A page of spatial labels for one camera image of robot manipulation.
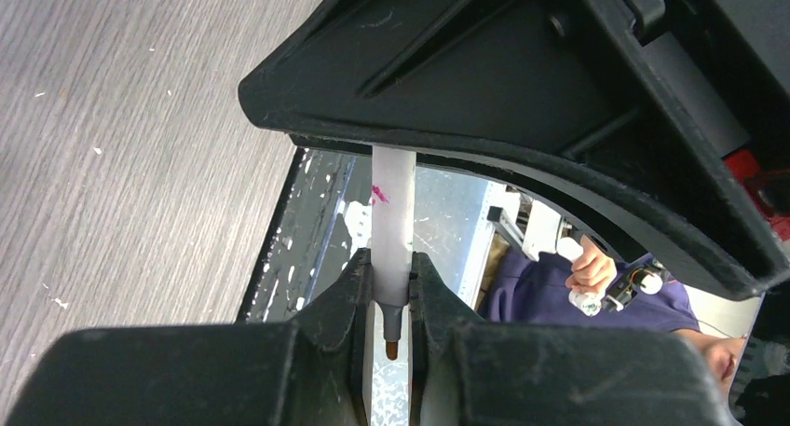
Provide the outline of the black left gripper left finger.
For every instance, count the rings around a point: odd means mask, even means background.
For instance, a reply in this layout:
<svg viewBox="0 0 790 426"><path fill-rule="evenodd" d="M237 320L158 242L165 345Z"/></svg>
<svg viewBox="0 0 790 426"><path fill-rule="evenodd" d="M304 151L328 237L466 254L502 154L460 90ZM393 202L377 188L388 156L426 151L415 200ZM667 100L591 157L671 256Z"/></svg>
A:
<svg viewBox="0 0 790 426"><path fill-rule="evenodd" d="M364 425L370 258L280 323L86 329L60 337L10 425Z"/></svg>

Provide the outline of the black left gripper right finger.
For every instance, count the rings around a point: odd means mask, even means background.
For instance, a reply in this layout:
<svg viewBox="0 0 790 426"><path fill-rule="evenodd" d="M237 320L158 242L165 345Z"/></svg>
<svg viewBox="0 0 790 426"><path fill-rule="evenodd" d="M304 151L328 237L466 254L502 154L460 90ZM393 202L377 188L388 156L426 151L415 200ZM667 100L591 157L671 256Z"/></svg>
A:
<svg viewBox="0 0 790 426"><path fill-rule="evenodd" d="M759 185L789 171L788 0L323 0L238 87L298 145L492 178L789 326ZM417 404L444 424L726 425L668 333L482 320L414 262Z"/></svg>

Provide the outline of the white pen orange tip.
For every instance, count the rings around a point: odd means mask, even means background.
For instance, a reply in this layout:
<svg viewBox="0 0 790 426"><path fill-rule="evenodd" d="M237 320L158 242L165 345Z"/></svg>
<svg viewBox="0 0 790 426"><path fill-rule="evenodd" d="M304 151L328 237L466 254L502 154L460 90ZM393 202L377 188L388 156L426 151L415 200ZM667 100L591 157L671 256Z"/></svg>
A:
<svg viewBox="0 0 790 426"><path fill-rule="evenodd" d="M371 264L373 297L383 315L388 359L398 358L402 311L408 304L415 217L416 154L372 148Z"/></svg>

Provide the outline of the person's hand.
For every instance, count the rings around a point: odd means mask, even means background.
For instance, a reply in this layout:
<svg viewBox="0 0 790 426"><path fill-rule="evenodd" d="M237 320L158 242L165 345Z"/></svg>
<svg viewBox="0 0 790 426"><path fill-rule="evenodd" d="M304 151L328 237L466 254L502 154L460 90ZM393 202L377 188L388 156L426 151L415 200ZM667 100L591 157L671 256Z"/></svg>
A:
<svg viewBox="0 0 790 426"><path fill-rule="evenodd" d="M601 295L617 277L615 261L588 236L581 237L582 254L571 266L565 286L580 294Z"/></svg>

